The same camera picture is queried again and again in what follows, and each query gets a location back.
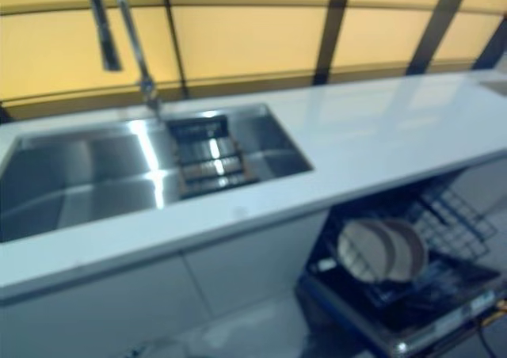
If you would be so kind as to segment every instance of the dishwasher rack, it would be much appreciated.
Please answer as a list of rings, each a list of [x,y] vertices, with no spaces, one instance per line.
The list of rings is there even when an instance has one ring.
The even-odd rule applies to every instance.
[[[337,256],[337,240],[344,226],[353,219],[403,219],[412,224],[429,247],[429,264],[425,271],[409,283],[389,280],[366,284],[356,280],[346,269],[345,275],[364,289],[379,308],[387,307],[404,296],[420,291],[437,278],[448,274],[445,258],[470,264],[489,253],[487,239],[497,229],[470,204],[450,188],[459,173],[420,181],[378,195],[368,196],[333,207],[307,267],[321,271],[341,267]],[[367,260],[353,243],[349,256],[357,270],[368,271]]]

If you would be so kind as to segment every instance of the kitchen sink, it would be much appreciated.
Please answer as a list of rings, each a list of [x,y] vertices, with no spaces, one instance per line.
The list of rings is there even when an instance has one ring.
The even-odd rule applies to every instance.
[[[1,241],[311,169],[265,105],[26,135],[0,176]]]

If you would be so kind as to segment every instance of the dark vertical strip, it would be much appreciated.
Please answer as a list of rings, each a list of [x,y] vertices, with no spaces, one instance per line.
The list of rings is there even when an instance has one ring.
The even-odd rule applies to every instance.
[[[501,21],[472,69],[493,69],[507,49],[507,17]]]
[[[14,121],[14,118],[9,115],[7,110],[5,110],[0,102],[0,124],[9,123]]]
[[[336,48],[346,6],[347,0],[330,0],[324,32],[322,33],[320,52],[318,53],[317,68],[313,81],[314,85],[327,83],[330,76],[331,62],[333,61],[334,49]]]
[[[180,74],[181,92],[183,93],[183,98],[188,98],[189,88],[187,87],[187,80],[183,69],[183,59],[181,58],[180,46],[177,41],[176,27],[174,26],[173,11],[171,10],[170,0],[164,0],[164,7],[166,8],[167,21],[169,22],[171,38],[173,39],[174,54],[176,55],[177,69]]]
[[[425,73],[462,0],[439,0],[406,74]]]

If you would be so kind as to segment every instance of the pull-down faucet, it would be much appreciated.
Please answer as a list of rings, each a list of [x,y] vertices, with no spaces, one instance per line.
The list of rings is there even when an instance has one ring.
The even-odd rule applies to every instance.
[[[124,19],[125,27],[127,28],[128,38],[132,50],[134,51],[135,60],[141,72],[141,79],[139,86],[143,93],[144,101],[148,108],[154,111],[157,118],[160,119],[160,100],[158,99],[157,88],[155,82],[148,72],[146,59],[144,58],[141,43],[135,31],[134,21],[128,5],[128,0],[116,0],[120,7],[121,15]],[[121,70],[120,59],[116,52],[114,39],[112,38],[111,30],[109,29],[109,22],[105,12],[104,2],[102,0],[90,0],[93,17],[97,25],[98,38],[101,43],[101,55],[104,68],[106,70]]]

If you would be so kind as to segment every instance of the dish rack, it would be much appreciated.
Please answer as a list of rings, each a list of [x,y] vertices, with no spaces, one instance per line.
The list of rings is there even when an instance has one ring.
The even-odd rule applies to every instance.
[[[458,174],[420,181],[335,206],[307,268],[313,272],[339,268],[342,274],[363,288],[365,295],[378,308],[384,308],[448,275],[445,264],[448,257],[464,265],[477,261],[488,254],[486,240],[494,236],[497,229],[450,188],[450,183]],[[429,250],[429,264],[421,275],[409,283],[385,280],[367,284],[353,277],[341,265],[337,256],[337,241],[347,222],[363,218],[396,218],[412,224]],[[349,242],[350,251],[347,254],[353,257],[351,265],[357,265],[355,271],[368,271],[369,275],[375,277],[367,259],[354,248],[353,241]]]
[[[181,198],[257,181],[229,133],[226,116],[179,120],[170,125],[170,134]]]

